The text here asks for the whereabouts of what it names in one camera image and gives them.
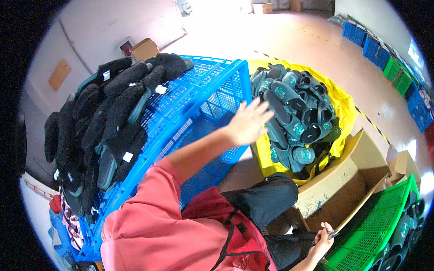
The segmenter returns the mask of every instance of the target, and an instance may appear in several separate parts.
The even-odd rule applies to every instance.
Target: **hand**
[[[319,230],[315,236],[315,246],[311,247],[307,254],[316,262],[319,262],[324,257],[334,242],[334,238],[329,239],[329,233],[333,232],[332,226],[327,222],[321,222],[321,227],[322,230]]]
[[[264,124],[274,116],[274,112],[267,109],[268,102],[260,103],[259,98],[254,99],[249,106],[246,106],[246,102],[240,105],[229,125],[223,128],[235,146],[254,143],[267,133]]]

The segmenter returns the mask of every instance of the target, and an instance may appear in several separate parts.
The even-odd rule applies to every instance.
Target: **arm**
[[[267,109],[268,102],[260,104],[258,98],[249,106],[243,102],[229,125],[169,154],[167,159],[178,173],[179,184],[227,150],[253,143],[265,134],[263,126],[274,116]]]
[[[329,239],[329,233],[333,232],[332,226],[327,222],[321,222],[322,230],[315,236],[315,245],[309,250],[307,257],[294,266],[290,271],[313,271],[318,262],[332,247],[334,239]]]

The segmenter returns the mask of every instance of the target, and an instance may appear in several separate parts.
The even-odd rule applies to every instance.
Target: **red shirt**
[[[181,213],[177,180],[177,172],[163,158],[146,172],[136,196],[107,217],[101,246],[106,270],[211,270],[214,267],[218,271],[256,271],[263,270],[268,259],[268,270],[276,271],[271,257],[267,257],[269,252],[260,231],[240,211],[232,221],[242,222],[247,231],[241,234],[237,227],[232,227],[233,238],[226,244],[229,245],[226,252],[254,251],[255,254],[221,256],[230,228],[223,222],[234,211],[233,207],[212,187],[194,197]]]

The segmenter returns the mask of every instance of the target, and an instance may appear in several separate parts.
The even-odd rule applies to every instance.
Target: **yellow and black tape line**
[[[270,58],[274,58],[275,60],[279,60],[278,58],[270,56],[268,54],[260,53],[260,52],[255,51],[255,50],[253,50],[253,51],[255,53],[262,54],[266,57],[270,57]],[[390,143],[389,139],[387,139],[387,137],[383,134],[383,132],[381,132],[381,130],[362,111],[360,111],[360,109],[357,106],[355,106],[355,108],[356,108],[357,112],[359,112],[360,115],[362,115],[380,133],[380,135],[384,138],[384,140],[386,140],[387,144],[389,144],[389,146],[392,148],[392,150],[397,152],[395,147],[392,145],[392,143]]]
[[[395,147],[392,145],[392,143],[390,143],[389,139],[386,138],[386,136],[380,131],[380,129],[362,111],[360,111],[357,106],[355,106],[355,109],[360,113],[360,115],[365,117],[365,119],[380,133],[380,135],[384,138],[384,140],[386,140],[387,144],[389,144],[392,150],[397,152]]]
[[[270,57],[270,58],[274,58],[275,60],[279,60],[278,58],[275,58],[275,57],[269,56],[269,55],[267,55],[267,54],[260,53],[260,52],[255,51],[255,50],[253,50],[253,51],[254,51],[255,53],[262,54],[262,55],[264,55],[264,56],[266,56],[266,57]]]

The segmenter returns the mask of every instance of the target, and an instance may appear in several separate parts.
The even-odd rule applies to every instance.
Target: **yellow plastic bag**
[[[351,133],[355,119],[357,117],[357,111],[354,106],[354,101],[352,96],[348,95],[345,91],[342,90],[338,85],[336,85],[330,78],[316,70],[303,66],[293,62],[287,62],[283,59],[273,60],[270,62],[269,59],[264,60],[249,60],[249,72],[253,74],[259,67],[267,68],[268,63],[273,65],[282,64],[285,68],[290,68],[292,70],[297,71],[308,71],[311,76],[315,77],[318,81],[323,82],[329,91],[330,101],[332,102],[333,108],[335,109],[335,114],[339,117],[339,127],[342,129],[342,133],[340,137],[335,140],[330,149],[331,156],[340,157],[343,153],[345,138]],[[262,173],[264,176],[269,176],[276,172],[284,172],[289,177],[291,177],[294,182],[298,185],[302,185],[310,181],[315,175],[315,168],[318,166],[319,171],[323,170],[329,161],[329,157],[325,156],[321,161],[319,157],[310,165],[306,165],[306,169],[310,171],[310,176],[306,180],[298,180],[293,177],[293,173],[291,170],[285,168],[281,163],[274,163],[271,160],[270,154],[270,140],[268,135],[263,135],[258,141],[253,144],[253,151],[256,154],[256,157],[259,161],[259,166],[261,167]]]

